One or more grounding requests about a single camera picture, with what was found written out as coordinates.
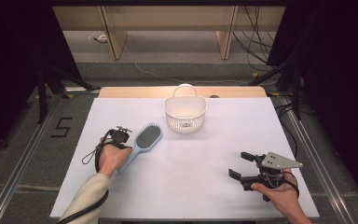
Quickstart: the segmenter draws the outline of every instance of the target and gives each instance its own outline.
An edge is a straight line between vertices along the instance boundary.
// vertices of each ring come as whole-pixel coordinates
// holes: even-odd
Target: blue hair brush
[[[132,149],[132,153],[126,159],[124,164],[118,168],[118,172],[122,174],[138,154],[149,151],[160,138],[161,129],[157,124],[150,123],[146,125],[136,137],[135,146]]]

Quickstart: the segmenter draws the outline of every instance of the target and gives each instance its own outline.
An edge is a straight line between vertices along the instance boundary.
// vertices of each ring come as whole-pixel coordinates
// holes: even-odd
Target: brush handle
[[[140,151],[141,151],[141,149],[138,146],[135,145],[135,147],[132,150],[132,153],[130,154],[130,156],[126,159],[124,164],[117,169],[118,172],[123,174],[124,171],[127,169],[127,166],[130,165],[130,163],[133,161],[133,159],[135,159],[135,157],[139,154]]]

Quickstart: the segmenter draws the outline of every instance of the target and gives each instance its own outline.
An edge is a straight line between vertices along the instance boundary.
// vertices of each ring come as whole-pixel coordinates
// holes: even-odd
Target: white tabletop
[[[191,135],[172,131],[165,118],[165,99],[95,99],[76,152],[51,212],[60,217],[76,189],[95,174],[93,160],[83,165],[107,130],[123,126],[133,130],[127,145],[150,123],[162,131],[160,141],[138,155],[127,170],[116,173],[101,217],[131,220],[259,220],[282,217],[255,191],[244,191],[228,176],[258,175],[254,155],[269,151],[294,159],[269,98],[207,99],[204,125]],[[299,169],[294,169],[299,201],[308,217],[318,217]]]

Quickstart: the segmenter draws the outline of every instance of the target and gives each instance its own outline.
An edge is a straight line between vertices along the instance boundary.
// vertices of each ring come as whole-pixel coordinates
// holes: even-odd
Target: white basket
[[[189,87],[195,95],[176,96],[177,90]],[[178,133],[193,133],[198,130],[203,122],[206,111],[206,100],[197,95],[197,90],[189,85],[179,85],[173,91],[173,95],[165,100],[165,114],[168,126]]]

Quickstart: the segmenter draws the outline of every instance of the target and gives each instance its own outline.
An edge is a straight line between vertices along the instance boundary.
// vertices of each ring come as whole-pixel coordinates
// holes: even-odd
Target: floor
[[[102,34],[65,33],[83,79],[95,86],[178,85],[182,82],[193,85],[246,85],[254,76],[265,73],[260,69],[270,69],[249,56],[235,39],[229,58],[222,60],[213,32],[130,32],[125,41],[126,48],[117,61],[111,60],[106,44],[93,39]],[[246,47],[249,46],[243,33],[236,35]],[[270,35],[273,38],[273,33],[261,34],[265,45],[271,45]],[[258,57],[264,57],[259,44],[252,43],[251,50]],[[262,84],[266,92],[275,91],[273,84],[276,79],[274,77]],[[76,86],[70,81],[65,81],[64,85]],[[286,93],[281,94],[283,96],[270,98],[275,106],[289,102],[290,97],[284,96]],[[75,91],[68,92],[64,97],[48,96],[46,122],[37,123],[39,114],[35,91],[28,100],[28,108],[24,108],[6,138],[8,146],[0,148],[0,196],[6,192],[8,185],[14,185],[14,191],[7,194],[8,200],[0,201],[4,202],[0,204],[0,223],[56,222],[49,217],[49,212],[76,149],[92,100],[98,97],[98,92]],[[302,120],[297,122],[289,112],[282,116],[282,123],[290,131],[286,134],[293,150],[297,145],[296,158],[304,163],[302,174],[320,212],[321,217],[314,223],[358,223],[356,183],[335,154],[334,146],[312,108],[307,105],[307,99],[302,98],[301,101]],[[66,130],[56,129],[60,121],[61,126],[70,128],[67,134]],[[303,132],[308,139],[301,137]],[[332,189],[337,195],[331,196],[327,189]],[[335,199],[341,199],[344,206],[336,206]],[[100,223],[113,222],[101,220]],[[266,220],[256,223],[287,222]]]

